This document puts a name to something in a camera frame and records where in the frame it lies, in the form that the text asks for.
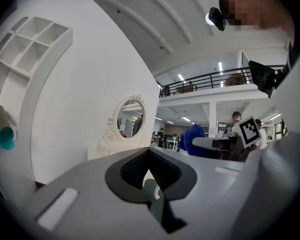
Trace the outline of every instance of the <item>oval mirror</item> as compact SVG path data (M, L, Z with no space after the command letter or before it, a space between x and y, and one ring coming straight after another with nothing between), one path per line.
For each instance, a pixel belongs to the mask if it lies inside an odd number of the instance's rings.
M138 101L130 99L123 104L117 117L117 127L124 138L135 136L143 122L144 110Z

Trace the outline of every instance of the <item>qr code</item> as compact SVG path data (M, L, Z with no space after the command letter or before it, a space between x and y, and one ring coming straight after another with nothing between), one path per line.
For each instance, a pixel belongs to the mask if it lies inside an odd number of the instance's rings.
M246 145L252 143L260 137L259 131L253 118L240 124L240 128Z

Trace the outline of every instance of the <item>ceiling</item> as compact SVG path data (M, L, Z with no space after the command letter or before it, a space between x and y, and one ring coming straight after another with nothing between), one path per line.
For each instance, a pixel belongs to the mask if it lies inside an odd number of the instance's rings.
M278 30L243 30L227 26L221 32L207 24L206 14L210 7L219 7L219 0L94 1L123 31L154 76L175 69L171 75L158 77L163 85L172 83L178 74L188 78L212 72L220 59L225 68L234 68L237 66L236 52L243 48L285 47L287 41L281 32L276 35Z
M233 100L216 104L216 120L219 123L229 123L235 111L241 112L243 119L253 116L255 119L260 119L264 123L278 114L278 111L268 98L240 101ZM191 125L191 123L209 125L209 113L209 104L203 103L170 107L159 106L156 111L156 116L164 121L170 121L180 125ZM187 122L182 117L188 118L191 122Z

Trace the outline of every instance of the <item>ornate mirror frame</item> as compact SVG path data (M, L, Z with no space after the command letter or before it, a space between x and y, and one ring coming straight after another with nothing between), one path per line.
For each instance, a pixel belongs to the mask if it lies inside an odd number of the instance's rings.
M127 101L135 101L141 106L143 110L143 121L140 130L136 135L125 138L123 137L118 129L117 121L118 115ZM147 125L148 116L145 102L141 95L133 95L123 99L116 107L112 117L108 119L108 128L105 130L102 140L99 141L98 150L101 155L112 155L118 152L143 148L147 146L146 133L148 130Z

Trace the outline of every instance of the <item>cardboard tube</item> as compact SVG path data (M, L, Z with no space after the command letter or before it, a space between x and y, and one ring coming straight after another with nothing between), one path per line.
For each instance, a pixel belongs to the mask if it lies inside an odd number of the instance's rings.
M14 135L6 111L0 105L0 146L5 150L12 150L15 147Z

